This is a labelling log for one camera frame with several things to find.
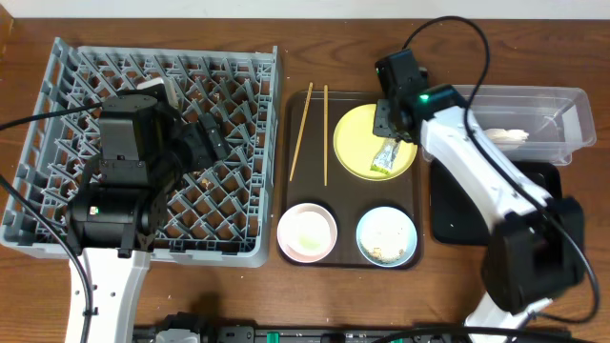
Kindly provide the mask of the green snack wrapper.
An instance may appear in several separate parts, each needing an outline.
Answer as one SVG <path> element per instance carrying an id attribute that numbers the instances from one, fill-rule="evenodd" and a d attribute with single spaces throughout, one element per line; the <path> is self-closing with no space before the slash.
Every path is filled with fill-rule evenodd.
<path id="1" fill-rule="evenodd" d="M 393 169 L 399 147 L 399 140 L 395 138 L 386 138 L 374 157 L 370 170 L 373 172 L 389 174 Z"/>

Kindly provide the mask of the wooden chopstick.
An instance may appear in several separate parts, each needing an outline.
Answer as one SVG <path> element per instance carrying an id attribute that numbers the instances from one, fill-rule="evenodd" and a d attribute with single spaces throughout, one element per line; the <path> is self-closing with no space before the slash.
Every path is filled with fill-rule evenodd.
<path id="1" fill-rule="evenodd" d="M 289 175 L 289 182 L 292 182 L 293 179 L 294 179 L 295 168 L 296 168 L 296 164 L 297 164 L 297 161 L 298 161 L 298 156 L 299 156 L 299 153 L 300 153 L 302 137 L 303 137 L 306 121 L 307 121 L 307 116 L 308 116 L 308 111 L 309 111 L 309 107 L 310 107 L 310 102 L 311 102 L 311 97 L 312 97 L 312 94 L 313 94 L 313 90 L 314 90 L 314 83 L 310 82 L 308 90 L 307 90 L 306 99 L 305 99 L 305 102 L 304 102 L 303 113 L 302 113 L 301 121 L 300 121 L 300 125 L 299 125 L 299 132 L 298 132 L 298 136 L 297 136 L 297 139 L 296 139 L 295 153 L 294 153 L 293 161 L 292 161 L 292 165 L 291 165 L 291 170 L 290 170 L 290 175 Z"/>

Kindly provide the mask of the white napkin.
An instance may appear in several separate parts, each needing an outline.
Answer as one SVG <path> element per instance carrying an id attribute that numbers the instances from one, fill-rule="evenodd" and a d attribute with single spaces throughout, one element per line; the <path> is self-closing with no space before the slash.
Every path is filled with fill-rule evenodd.
<path id="1" fill-rule="evenodd" d="M 527 131 L 517 129 L 488 129 L 484 132 L 494 144 L 502 149 L 515 149 L 529 138 Z"/>

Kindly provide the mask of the light blue bowl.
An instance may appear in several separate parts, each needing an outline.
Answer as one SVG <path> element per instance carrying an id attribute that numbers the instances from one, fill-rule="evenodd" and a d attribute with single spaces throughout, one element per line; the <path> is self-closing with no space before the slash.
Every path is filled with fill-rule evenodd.
<path id="1" fill-rule="evenodd" d="M 356 245 L 373 265 L 404 268 L 416 254 L 417 229 L 412 219 L 394 207 L 365 212 L 356 225 Z"/>

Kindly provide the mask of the pink bowl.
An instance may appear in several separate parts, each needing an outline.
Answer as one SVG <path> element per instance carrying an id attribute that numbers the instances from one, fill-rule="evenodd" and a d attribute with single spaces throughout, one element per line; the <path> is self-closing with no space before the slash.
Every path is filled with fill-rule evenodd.
<path id="1" fill-rule="evenodd" d="M 290 207 L 278 221 L 276 239 L 289 260 L 311 264 L 321 261 L 334 248 L 337 224 L 331 213 L 314 203 Z"/>

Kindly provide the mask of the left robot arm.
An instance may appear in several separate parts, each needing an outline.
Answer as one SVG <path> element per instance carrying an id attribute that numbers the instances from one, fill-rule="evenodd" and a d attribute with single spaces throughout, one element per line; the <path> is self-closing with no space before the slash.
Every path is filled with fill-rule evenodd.
<path id="1" fill-rule="evenodd" d="M 230 149 L 211 114 L 187 122 L 169 99 L 142 91 L 106 100 L 98 125 L 101 152 L 66 212 L 71 272 L 84 274 L 71 286 L 66 339 L 128 342 L 169 195 Z"/>

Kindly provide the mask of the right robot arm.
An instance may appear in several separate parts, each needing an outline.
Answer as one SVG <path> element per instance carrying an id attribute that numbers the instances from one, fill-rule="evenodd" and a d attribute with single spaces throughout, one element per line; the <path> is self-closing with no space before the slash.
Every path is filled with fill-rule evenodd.
<path id="1" fill-rule="evenodd" d="M 448 84 L 430 86 L 410 50 L 375 68 L 386 136 L 433 155 L 488 227 L 485 294 L 464 325 L 473 342 L 507 342 L 586 275 L 582 208 L 572 197 L 554 198 L 516 168 L 480 128 L 470 99 Z"/>

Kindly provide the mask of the black waste tray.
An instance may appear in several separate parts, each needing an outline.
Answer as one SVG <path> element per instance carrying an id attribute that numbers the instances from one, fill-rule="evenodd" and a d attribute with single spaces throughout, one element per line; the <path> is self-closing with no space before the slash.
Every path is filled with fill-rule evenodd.
<path id="1" fill-rule="evenodd" d="M 560 174 L 548 162 L 514 161 L 515 166 L 554 198 L 562 198 Z M 434 160 L 430 165 L 431 229 L 443 244 L 486 246 L 490 233 L 473 200 L 448 170 Z"/>

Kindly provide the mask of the yellow plate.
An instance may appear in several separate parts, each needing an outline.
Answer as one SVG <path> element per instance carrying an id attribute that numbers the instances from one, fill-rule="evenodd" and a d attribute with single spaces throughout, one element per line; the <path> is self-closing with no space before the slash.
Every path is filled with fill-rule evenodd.
<path id="1" fill-rule="evenodd" d="M 417 145 L 400 142 L 392 167 L 375 161 L 390 142 L 373 134 L 376 104 L 347 111 L 335 126 L 333 146 L 340 164 L 351 174 L 368 181 L 386 181 L 406 172 L 417 156 Z"/>

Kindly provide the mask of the grey plastic dish rack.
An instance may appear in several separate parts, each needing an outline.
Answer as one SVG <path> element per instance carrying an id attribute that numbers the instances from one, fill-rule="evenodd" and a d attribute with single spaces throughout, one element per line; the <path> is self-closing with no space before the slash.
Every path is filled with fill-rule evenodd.
<path id="1" fill-rule="evenodd" d="M 232 148 L 169 199 L 152 260 L 257 268 L 269 255 L 281 62 L 276 52 L 53 43 L 12 185 L 58 230 L 100 150 L 98 103 L 161 77 L 184 119 L 210 113 Z"/>

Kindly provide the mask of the dark brown serving tray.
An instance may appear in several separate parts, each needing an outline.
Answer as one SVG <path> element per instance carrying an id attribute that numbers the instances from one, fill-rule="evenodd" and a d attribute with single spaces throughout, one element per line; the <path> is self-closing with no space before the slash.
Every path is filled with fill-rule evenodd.
<path id="1" fill-rule="evenodd" d="M 285 260 L 303 267 L 383 269 L 368 261 L 356 244 L 356 225 L 367 211 L 376 207 L 393 207 L 406 213 L 417 231 L 416 249 L 395 270 L 414 268 L 423 256 L 420 220 L 420 158 L 416 152 L 411 166 L 401 175 L 387 181 L 368 181 L 347 171 L 333 149 L 333 133 L 340 117 L 360 105 L 375 104 L 375 92 L 329 91 L 328 186 L 323 185 L 323 91 L 313 91 L 301 141 L 293 181 L 284 179 L 282 213 L 300 203 L 324 207 L 337 223 L 338 237 L 330 253 L 312 263 L 297 262 L 282 252 Z M 285 119 L 286 177 L 289 177 L 295 144 L 307 91 L 298 91 L 287 102 Z"/>

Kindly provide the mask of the clear plastic bin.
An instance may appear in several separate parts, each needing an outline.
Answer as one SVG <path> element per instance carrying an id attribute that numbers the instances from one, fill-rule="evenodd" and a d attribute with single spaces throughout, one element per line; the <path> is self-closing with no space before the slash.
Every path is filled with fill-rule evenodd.
<path id="1" fill-rule="evenodd" d="M 515 149 L 498 148 L 512 161 L 568 165 L 572 153 L 597 142 L 591 106 L 579 88 L 482 86 L 472 110 L 482 130 L 529 133 Z"/>

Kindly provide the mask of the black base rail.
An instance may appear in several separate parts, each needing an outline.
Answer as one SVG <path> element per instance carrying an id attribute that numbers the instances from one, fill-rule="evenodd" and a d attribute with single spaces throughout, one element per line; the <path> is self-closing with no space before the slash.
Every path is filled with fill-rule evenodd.
<path id="1" fill-rule="evenodd" d="M 195 313 L 176 313 L 154 325 L 137 325 L 132 343 L 366 343 L 473 342 L 476 334 L 459 324 L 419 323 L 411 327 L 260 326 L 253 320 L 208 319 Z"/>

